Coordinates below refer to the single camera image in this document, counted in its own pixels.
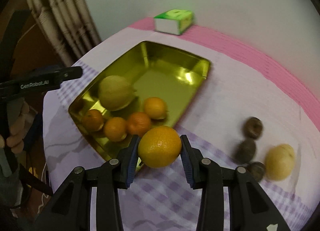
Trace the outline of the operator left hand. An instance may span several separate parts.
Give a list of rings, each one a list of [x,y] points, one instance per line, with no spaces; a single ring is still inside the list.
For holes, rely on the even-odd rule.
[[[1,148],[7,145],[14,154],[19,154],[24,148],[23,138],[25,136],[25,116],[29,113],[29,105],[23,101],[18,118],[10,126],[10,136],[4,139],[1,136]]]

